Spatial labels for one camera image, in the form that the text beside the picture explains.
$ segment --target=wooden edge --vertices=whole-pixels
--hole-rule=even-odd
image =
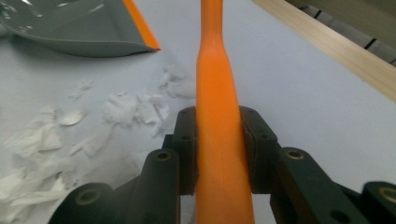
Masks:
[[[283,0],[253,0],[345,68],[396,102],[396,68]]]

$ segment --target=paper piece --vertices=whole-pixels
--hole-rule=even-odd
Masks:
[[[0,200],[12,197],[13,190],[21,184],[25,176],[23,168],[14,169],[8,175],[0,179]]]
[[[174,63],[165,67],[163,71],[165,74],[169,74],[170,81],[181,80],[186,77],[186,75],[182,73],[180,68]]]
[[[50,191],[62,191],[65,189],[66,187],[64,185],[64,179],[60,176],[58,179],[55,180]]]
[[[170,111],[168,117],[156,124],[151,132],[151,136],[155,137],[159,133],[173,133],[177,121],[177,114]]]
[[[29,192],[15,199],[11,203],[11,206],[31,205],[36,203],[46,203],[54,200],[59,200],[64,198],[67,193],[69,193],[69,190]]]
[[[4,143],[4,148],[24,158],[30,157],[40,150],[53,150],[62,147],[57,126],[53,121],[56,107],[46,106],[40,110],[25,129],[14,133]]]
[[[78,100],[82,95],[87,92],[93,84],[92,80],[83,80],[78,83],[77,89],[69,96],[70,98],[74,99],[75,101]]]
[[[11,222],[17,218],[23,218],[30,209],[28,204],[49,202],[65,197],[64,190],[48,192],[35,192],[43,183],[43,180],[61,171],[72,169],[67,162],[57,159],[41,164],[42,167],[34,172],[26,174],[21,169],[12,170],[7,176],[0,179],[0,222]],[[55,182],[53,189],[60,189],[60,181]]]
[[[168,105],[155,105],[155,109],[162,120],[167,119],[171,113],[171,108]]]
[[[168,82],[167,91],[170,96],[184,96],[194,98],[196,96],[196,85],[195,83],[179,83],[179,82]]]
[[[10,202],[2,202],[0,200],[0,222],[10,223],[17,218],[21,218],[21,214],[28,208],[26,205],[10,205]]]
[[[87,137],[74,147],[70,148],[70,155],[76,154],[80,150],[84,150],[89,156],[93,156],[108,141],[112,132],[112,126],[103,126],[98,128],[96,133]]]
[[[39,110],[39,114],[34,118],[33,122],[41,121],[44,123],[55,122],[58,108],[55,105],[46,105]]]
[[[64,115],[64,117],[59,121],[59,124],[65,126],[77,124],[82,121],[85,114],[85,111],[81,109],[72,110]]]
[[[110,94],[102,109],[103,117],[111,123],[131,126],[134,122],[137,104],[136,97]]]
[[[163,71],[164,74],[159,81],[159,87],[166,87],[169,82],[180,81],[186,77],[175,64],[165,67]]]
[[[161,121],[157,110],[152,104],[141,104],[137,108],[137,114],[139,120],[143,121],[145,124],[158,123]]]
[[[141,104],[160,105],[163,102],[163,96],[156,93],[140,93],[137,98]]]
[[[38,151],[41,139],[41,125],[39,127],[26,128],[9,137],[4,142],[4,149],[26,158]]]
[[[37,148],[39,151],[59,149],[62,147],[61,139],[54,123],[43,125],[41,134],[41,145]]]

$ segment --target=dustpan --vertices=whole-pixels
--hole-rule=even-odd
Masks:
[[[132,0],[0,0],[0,22],[15,35],[78,56],[160,48]]]

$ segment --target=white paper scrap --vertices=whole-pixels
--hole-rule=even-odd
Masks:
[[[152,104],[141,104],[137,109],[138,117],[145,124],[158,123],[161,118]]]
[[[82,95],[87,92],[93,84],[92,80],[82,80],[78,83],[77,89],[69,96],[70,98],[74,99],[75,101],[78,100]]]
[[[10,202],[0,200],[0,222],[10,223],[17,218],[21,218],[22,211],[28,208],[26,205],[10,205]]]
[[[169,74],[170,81],[181,80],[186,77],[186,75],[182,73],[180,68],[174,63],[165,67],[163,71],[165,74]]]
[[[58,108],[55,105],[46,105],[39,110],[39,114],[34,118],[33,122],[41,121],[44,123],[53,123],[56,119]]]
[[[29,192],[15,199],[11,203],[11,206],[31,205],[36,203],[46,203],[54,200],[59,200],[64,198],[67,193],[69,193],[69,190]]]
[[[179,83],[179,82],[168,82],[167,91],[170,96],[184,96],[194,98],[196,96],[196,85],[195,83]]]
[[[22,183],[25,176],[23,168],[14,169],[0,179],[0,200],[8,199],[13,195],[13,190]]]
[[[50,191],[62,191],[65,189],[66,187],[64,184],[64,179],[60,176],[58,179],[55,180]]]
[[[24,158],[31,156],[38,151],[41,144],[43,135],[41,127],[40,123],[36,127],[26,128],[15,133],[4,142],[4,149]]]
[[[44,180],[52,175],[56,175],[64,171],[72,171],[75,165],[68,159],[50,158],[40,164],[40,168],[29,173],[26,179],[41,179]]]
[[[93,156],[108,141],[113,126],[102,126],[97,129],[95,134],[85,138],[75,146],[70,148],[69,154],[74,155],[80,150],[84,150],[89,156]]]
[[[82,121],[85,117],[86,112],[82,109],[72,110],[64,115],[59,121],[59,124],[69,126],[74,125]]]
[[[163,96],[157,93],[139,93],[137,98],[142,104],[160,105],[163,101]]]
[[[59,149],[62,147],[61,138],[54,123],[48,123],[41,128],[41,144],[39,151]]]
[[[131,126],[137,109],[136,97],[110,94],[102,112],[105,120],[121,126]]]

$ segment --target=black plastic part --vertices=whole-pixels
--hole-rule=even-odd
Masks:
[[[178,112],[175,132],[165,136],[163,146],[169,146],[180,157],[180,195],[192,195],[198,179],[197,166],[197,125],[195,107],[188,107]]]
[[[360,197],[361,195],[352,190],[352,189],[348,189],[342,185],[337,184],[338,188],[343,191],[343,193],[348,197],[348,199],[357,207],[359,208],[359,204],[360,204]]]
[[[269,161],[280,149],[280,145],[274,132],[257,111],[244,106],[240,106],[239,110],[244,128],[251,192],[270,193]]]
[[[179,158],[172,149],[148,154],[129,203],[126,223],[178,224]]]
[[[365,184],[360,208],[372,223],[396,223],[396,186],[386,182]]]
[[[110,219],[111,192],[109,185],[99,183],[74,189],[52,215],[49,224],[106,223]]]
[[[178,163],[174,150],[155,150],[141,175],[115,190],[99,183],[73,190],[49,224],[178,224]]]
[[[308,153],[285,147],[276,154],[272,176],[279,178],[286,191],[298,215],[297,223],[369,223]]]
[[[279,178],[272,172],[270,179],[271,188],[271,208],[276,218],[276,223],[298,223],[298,214],[296,213],[293,204],[290,201],[288,193]]]

